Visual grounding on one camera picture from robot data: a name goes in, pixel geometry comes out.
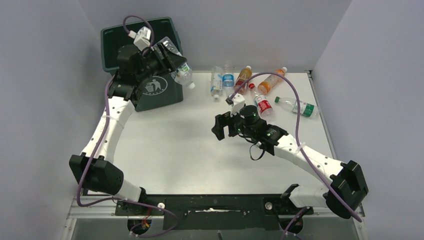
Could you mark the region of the clear bottle blue green label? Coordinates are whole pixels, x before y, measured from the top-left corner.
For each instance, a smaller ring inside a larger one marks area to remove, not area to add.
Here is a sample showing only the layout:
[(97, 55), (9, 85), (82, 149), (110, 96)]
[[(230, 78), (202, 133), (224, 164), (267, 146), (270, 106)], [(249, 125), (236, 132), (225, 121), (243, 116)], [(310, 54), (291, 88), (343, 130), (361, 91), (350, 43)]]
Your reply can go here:
[[(183, 56), (178, 50), (177, 46), (172, 42), (169, 37), (166, 36), (162, 38), (159, 42), (162, 43), (172, 53), (177, 54), (181, 57)], [(192, 90), (196, 87), (195, 83), (192, 80), (192, 73), (192, 68), (188, 65), (187, 62), (185, 62), (172, 74), (174, 75), (173, 78), (176, 83)]]

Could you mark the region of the clear bottle red cap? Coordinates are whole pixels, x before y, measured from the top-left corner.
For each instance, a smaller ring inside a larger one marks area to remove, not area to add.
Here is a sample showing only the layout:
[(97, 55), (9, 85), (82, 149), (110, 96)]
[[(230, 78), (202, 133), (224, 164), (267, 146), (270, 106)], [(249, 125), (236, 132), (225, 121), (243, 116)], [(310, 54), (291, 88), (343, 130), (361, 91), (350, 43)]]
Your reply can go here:
[(253, 83), (249, 83), (248, 88), (260, 117), (267, 121), (273, 120), (275, 118), (275, 111), (270, 102), (266, 99), (265, 95), (262, 94)]

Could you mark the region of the clear bottle green cap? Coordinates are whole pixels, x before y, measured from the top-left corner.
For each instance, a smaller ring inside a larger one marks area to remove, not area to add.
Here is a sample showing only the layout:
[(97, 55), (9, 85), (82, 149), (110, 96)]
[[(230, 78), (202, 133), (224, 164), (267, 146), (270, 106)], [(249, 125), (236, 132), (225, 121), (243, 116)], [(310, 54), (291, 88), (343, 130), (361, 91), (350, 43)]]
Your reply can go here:
[(320, 116), (319, 108), (311, 103), (299, 101), (299, 104), (295, 98), (291, 97), (275, 97), (274, 103), (284, 110), (292, 113), (300, 113), (305, 118), (315, 119)]

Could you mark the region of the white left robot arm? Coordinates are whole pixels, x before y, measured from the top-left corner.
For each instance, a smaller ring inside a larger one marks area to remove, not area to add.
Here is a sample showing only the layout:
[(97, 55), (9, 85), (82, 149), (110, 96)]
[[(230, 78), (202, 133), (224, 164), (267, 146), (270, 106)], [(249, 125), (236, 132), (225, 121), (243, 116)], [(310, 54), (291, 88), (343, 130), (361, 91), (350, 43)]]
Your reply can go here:
[(88, 144), (69, 160), (78, 183), (77, 194), (89, 190), (109, 195), (110, 199), (142, 203), (143, 187), (125, 179), (113, 164), (115, 150), (128, 118), (135, 111), (142, 87), (153, 77), (176, 72), (187, 59), (170, 40), (162, 40), (143, 53), (133, 44), (124, 45), (117, 54), (118, 69), (104, 90), (105, 107)]

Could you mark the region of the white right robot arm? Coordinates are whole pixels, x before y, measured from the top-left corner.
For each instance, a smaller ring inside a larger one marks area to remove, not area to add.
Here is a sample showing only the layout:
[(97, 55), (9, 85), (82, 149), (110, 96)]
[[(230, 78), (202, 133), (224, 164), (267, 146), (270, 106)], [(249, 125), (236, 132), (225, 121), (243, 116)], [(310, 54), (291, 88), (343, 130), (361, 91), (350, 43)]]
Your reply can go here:
[(260, 118), (255, 106), (247, 105), (240, 113), (226, 112), (215, 116), (211, 131), (218, 140), (229, 137), (244, 137), (257, 145), (264, 153), (282, 158), (321, 180), (321, 187), (292, 184), (281, 199), (282, 209), (289, 214), (303, 207), (327, 208), (343, 219), (354, 217), (369, 189), (361, 166), (350, 160), (345, 163), (297, 143), (286, 130), (267, 123)]

